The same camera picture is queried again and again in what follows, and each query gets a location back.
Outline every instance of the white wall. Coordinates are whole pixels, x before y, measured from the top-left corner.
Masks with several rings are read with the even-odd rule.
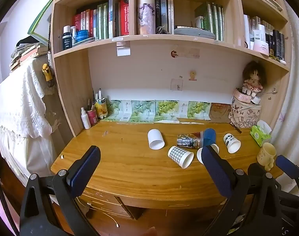
[[[32,22],[49,0],[19,0],[14,6],[0,35],[0,82],[10,73],[10,55],[19,40],[28,36]]]
[[[162,40],[130,43],[130,56],[118,57],[115,43],[88,50],[95,93],[101,88],[103,96],[109,95],[110,99],[171,99],[229,104],[235,88],[242,86],[245,65],[252,60],[248,54],[201,43]],[[199,58],[172,58],[170,55],[172,50],[181,52],[191,48],[199,49]],[[196,71],[197,81],[189,81],[191,70]],[[171,79],[180,76],[183,90],[170,90]]]

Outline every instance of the white curtain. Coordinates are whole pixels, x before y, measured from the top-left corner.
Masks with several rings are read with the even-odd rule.
[[[292,27],[292,67],[284,105],[273,130],[271,143],[277,155],[282,154],[299,165],[299,18],[287,3],[286,9]],[[299,195],[295,181],[286,174],[277,181],[283,191]]]

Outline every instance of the desk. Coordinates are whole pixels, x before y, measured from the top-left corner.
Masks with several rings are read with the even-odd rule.
[[[234,169],[247,172],[248,166],[256,162],[260,147],[249,134],[250,129],[238,133],[229,124],[126,124],[101,121],[89,130],[83,130],[74,137],[51,167],[54,173],[68,169],[80,159],[91,145],[101,150],[101,161],[95,170],[82,196],[104,202],[151,209],[189,209],[219,205],[224,198],[217,191],[204,165],[199,163],[194,152],[191,165],[182,169],[168,156],[168,150],[176,144],[178,134],[203,131],[213,128],[216,131],[216,144],[219,155]],[[148,147],[147,133],[159,129],[165,140],[165,147],[151,150]],[[235,154],[227,151],[223,137],[232,133],[241,141],[241,148]],[[271,170],[274,177],[281,170]],[[113,214],[121,212],[108,208]]]

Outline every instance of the pink fabric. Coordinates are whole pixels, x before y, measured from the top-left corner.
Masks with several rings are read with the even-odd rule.
[[[10,204],[10,202],[8,201],[8,199],[6,198],[5,196],[5,199],[6,199],[6,202],[7,202],[7,205],[8,205],[8,208],[10,210],[10,214],[11,216],[13,217],[13,220],[16,224],[16,227],[18,228],[19,230],[19,215],[16,213],[16,211],[14,210],[14,208],[12,207],[12,205]],[[3,206],[1,204],[1,200],[0,200],[0,217],[2,218],[2,220],[4,221],[4,223],[7,225],[7,227],[11,230],[11,232],[13,233],[13,235],[15,235],[7,217],[6,217],[6,214],[5,214],[5,211],[3,209]]]

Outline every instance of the white paper cup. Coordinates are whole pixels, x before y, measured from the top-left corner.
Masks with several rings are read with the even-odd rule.
[[[149,148],[153,150],[161,149],[165,146],[165,142],[161,132],[157,129],[152,129],[147,134]]]
[[[194,153],[184,150],[177,146],[169,149],[168,157],[177,163],[183,169],[186,169],[192,162]]]
[[[241,146],[241,142],[236,139],[231,133],[227,133],[224,136],[224,142],[230,154],[238,151]]]
[[[216,144],[211,144],[210,146],[217,152],[217,154],[219,153],[219,147]],[[202,161],[202,148],[200,148],[197,151],[196,156],[197,156],[199,162],[204,164],[203,161]]]

